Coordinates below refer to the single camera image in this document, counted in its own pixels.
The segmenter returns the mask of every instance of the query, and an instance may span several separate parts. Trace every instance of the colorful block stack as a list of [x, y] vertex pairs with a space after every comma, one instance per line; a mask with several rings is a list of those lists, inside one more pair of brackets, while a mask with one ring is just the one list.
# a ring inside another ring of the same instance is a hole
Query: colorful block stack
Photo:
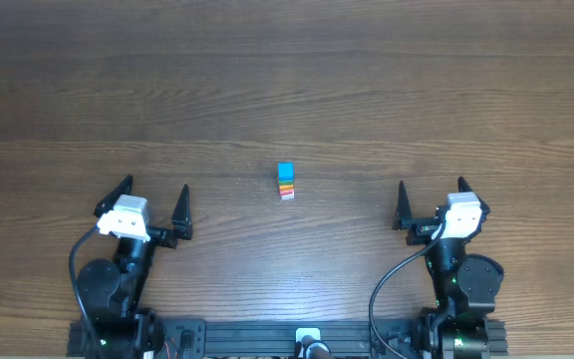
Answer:
[[278, 187], [281, 199], [294, 198], [294, 164], [278, 164]]

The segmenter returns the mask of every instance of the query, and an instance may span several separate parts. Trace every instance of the wooden tabletop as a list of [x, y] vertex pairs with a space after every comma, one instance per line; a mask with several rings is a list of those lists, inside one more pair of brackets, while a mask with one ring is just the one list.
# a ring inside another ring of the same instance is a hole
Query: wooden tabletop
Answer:
[[[574, 354], [574, 1], [0, 0], [0, 355], [65, 353], [68, 254], [127, 174], [160, 225], [190, 185], [143, 302], [208, 320], [365, 320], [417, 250], [398, 181], [427, 215], [465, 176], [511, 353]], [[417, 261], [376, 316], [432, 305]]]

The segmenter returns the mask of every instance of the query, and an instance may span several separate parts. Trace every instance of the wooden table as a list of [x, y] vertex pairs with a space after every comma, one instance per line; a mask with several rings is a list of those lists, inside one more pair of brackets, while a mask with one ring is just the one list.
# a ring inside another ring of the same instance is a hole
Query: wooden table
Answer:
[[[0, 0], [0, 355], [65, 353], [69, 251], [126, 174], [160, 225], [189, 183], [143, 301], [208, 320], [365, 320], [417, 250], [398, 181], [426, 215], [463, 175], [511, 353], [574, 354], [574, 1]], [[418, 261], [376, 311], [433, 303]]]

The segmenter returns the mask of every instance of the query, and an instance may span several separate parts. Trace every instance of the black cable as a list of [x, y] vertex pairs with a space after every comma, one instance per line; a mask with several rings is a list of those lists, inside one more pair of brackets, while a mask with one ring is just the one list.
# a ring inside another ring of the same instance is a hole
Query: black cable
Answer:
[[79, 240], [77, 240], [75, 245], [72, 247], [72, 250], [70, 251], [70, 259], [69, 259], [68, 263], [70, 265], [70, 280], [72, 281], [72, 288], [75, 291], [75, 297], [77, 298], [77, 301], [79, 302], [79, 307], [81, 308], [81, 313], [83, 314], [84, 322], [86, 322], [86, 325], [88, 325], [88, 331], [90, 332], [90, 336], [92, 337], [92, 341], [95, 343], [95, 348], [97, 348], [97, 352], [99, 353], [99, 356], [101, 357], [101, 359], [106, 359], [106, 353], [101, 348], [101, 341], [99, 341], [99, 337], [97, 336], [97, 332], [95, 331], [95, 327], [93, 326], [93, 323], [90, 320], [90, 317], [88, 316], [88, 312], [86, 311], [86, 308], [84, 307], [84, 302], [81, 299], [81, 293], [79, 292], [79, 285], [77, 284], [77, 275], [75, 274], [75, 270], [76, 270], [76, 268], [75, 268], [75, 257], [77, 256], [77, 251], [79, 250], [79, 247], [86, 240], [88, 240], [88, 238], [90, 238], [93, 234], [95, 234], [95, 232], [97, 232], [97, 225], [96, 224], [92, 228], [90, 228], [90, 230], [88, 230], [86, 232], [86, 234], [84, 234]]
[[374, 288], [374, 291], [371, 294], [371, 299], [369, 300], [369, 326], [371, 327], [371, 330], [374, 332], [374, 334], [376, 334], [376, 338], [378, 338], [378, 340], [385, 346], [385, 348], [391, 350], [400, 359], [409, 359], [409, 358], [407, 358], [404, 354], [402, 354], [401, 352], [399, 352], [398, 350], [392, 348], [389, 344], [387, 344], [385, 339], [383, 339], [383, 337], [378, 332], [378, 327], [376, 327], [376, 322], [374, 319], [374, 304], [376, 303], [376, 296], [378, 295], [378, 292], [383, 287], [383, 285], [385, 285], [385, 283], [387, 283], [389, 278], [391, 278], [394, 274], [396, 274], [397, 271], [402, 269], [405, 265], [416, 260], [418, 257], [427, 254], [427, 252], [430, 251], [431, 248], [433, 248], [436, 244], [439, 243], [439, 240], [442, 238], [442, 235], [444, 234], [444, 228], [446, 227], [446, 220], [444, 216], [445, 213], [440, 212], [439, 217], [441, 221], [441, 227], [435, 239], [433, 239], [426, 247], [417, 251], [407, 259], [403, 260], [402, 262], [400, 262], [400, 264], [396, 265], [387, 274], [385, 274], [385, 276], [378, 282], [378, 285], [376, 285], [376, 288]]

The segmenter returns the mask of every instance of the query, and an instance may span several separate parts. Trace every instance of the blue block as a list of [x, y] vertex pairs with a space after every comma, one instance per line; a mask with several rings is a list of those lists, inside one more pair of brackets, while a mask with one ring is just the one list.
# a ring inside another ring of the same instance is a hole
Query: blue block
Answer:
[[294, 180], [294, 164], [292, 163], [279, 163], [278, 164], [278, 180]]

